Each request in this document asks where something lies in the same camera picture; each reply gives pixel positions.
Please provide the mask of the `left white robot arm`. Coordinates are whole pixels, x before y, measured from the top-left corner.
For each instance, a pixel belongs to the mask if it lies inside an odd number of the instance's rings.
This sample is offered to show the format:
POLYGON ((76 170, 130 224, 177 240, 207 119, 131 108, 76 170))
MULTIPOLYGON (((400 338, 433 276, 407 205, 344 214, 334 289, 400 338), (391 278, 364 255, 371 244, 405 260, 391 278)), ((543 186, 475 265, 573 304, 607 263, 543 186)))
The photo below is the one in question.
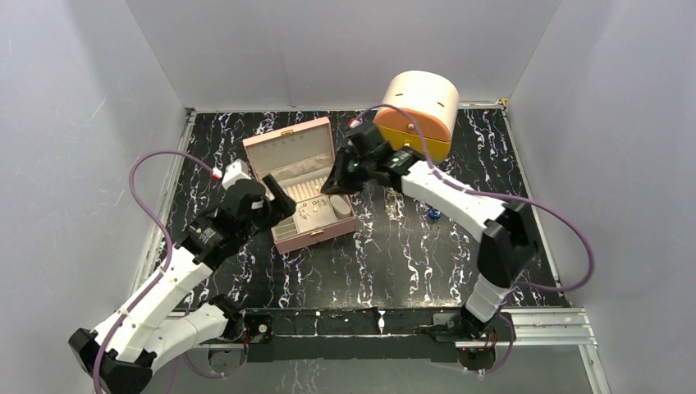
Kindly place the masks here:
POLYGON ((296 203, 272 176, 255 180, 242 160, 209 172, 221 183, 222 202, 193 219, 177 241, 166 233, 165 260, 156 271, 111 316, 69 338, 97 393, 140 393, 158 369, 194 346, 247 339, 245 311, 226 295, 173 322, 165 320, 250 238, 290 218, 296 203))

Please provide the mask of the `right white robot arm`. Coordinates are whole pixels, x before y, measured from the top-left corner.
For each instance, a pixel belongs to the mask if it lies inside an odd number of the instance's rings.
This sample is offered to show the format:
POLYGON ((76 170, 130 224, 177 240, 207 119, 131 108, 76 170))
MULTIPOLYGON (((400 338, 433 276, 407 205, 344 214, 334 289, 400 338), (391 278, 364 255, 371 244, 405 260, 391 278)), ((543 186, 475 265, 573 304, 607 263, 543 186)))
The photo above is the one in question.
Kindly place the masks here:
POLYGON ((376 125, 353 128, 338 149, 321 187, 326 195, 351 195, 369 181, 417 199, 463 227, 478 242, 478 276, 458 316, 422 328, 431 335, 482 340, 521 273, 538 256, 540 241, 531 207, 525 203, 476 195, 474 190, 429 166, 410 146, 392 148, 376 125))

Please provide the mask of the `pink jewelry box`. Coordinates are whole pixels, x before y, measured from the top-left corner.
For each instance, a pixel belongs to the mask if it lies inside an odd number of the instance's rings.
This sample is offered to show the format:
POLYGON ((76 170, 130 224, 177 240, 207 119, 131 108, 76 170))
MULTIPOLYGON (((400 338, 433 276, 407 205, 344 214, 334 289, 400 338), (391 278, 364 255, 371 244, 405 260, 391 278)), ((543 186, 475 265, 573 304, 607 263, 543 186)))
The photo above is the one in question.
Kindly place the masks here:
MULTIPOLYGON (((281 254, 331 240, 356 231, 358 219, 338 220, 320 189, 335 159, 332 127, 328 117, 255 135, 243 140, 254 174, 272 174, 296 202, 295 214, 272 228, 272 238, 281 254)), ((342 195, 349 203, 350 198, 342 195)))

